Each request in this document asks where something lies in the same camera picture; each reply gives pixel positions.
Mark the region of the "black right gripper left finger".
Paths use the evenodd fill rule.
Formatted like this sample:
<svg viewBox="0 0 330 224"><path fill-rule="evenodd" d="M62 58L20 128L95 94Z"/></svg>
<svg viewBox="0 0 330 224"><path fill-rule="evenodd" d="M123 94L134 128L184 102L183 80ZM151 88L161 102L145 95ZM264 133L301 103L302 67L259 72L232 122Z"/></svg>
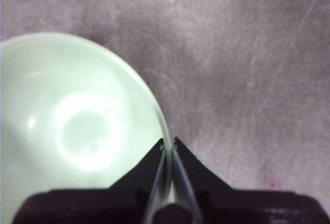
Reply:
<svg viewBox="0 0 330 224"><path fill-rule="evenodd" d="M28 197L13 223L143 223L166 162L163 139L108 188L57 189Z"/></svg>

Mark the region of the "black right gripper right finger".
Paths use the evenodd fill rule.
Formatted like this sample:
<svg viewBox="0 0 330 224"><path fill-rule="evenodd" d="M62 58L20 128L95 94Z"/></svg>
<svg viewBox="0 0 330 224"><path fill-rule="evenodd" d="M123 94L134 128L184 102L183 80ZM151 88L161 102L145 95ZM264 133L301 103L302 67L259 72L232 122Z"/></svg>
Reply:
<svg viewBox="0 0 330 224"><path fill-rule="evenodd" d="M196 223L327 223L320 203L292 191L241 190L216 176L174 139L175 199Z"/></svg>

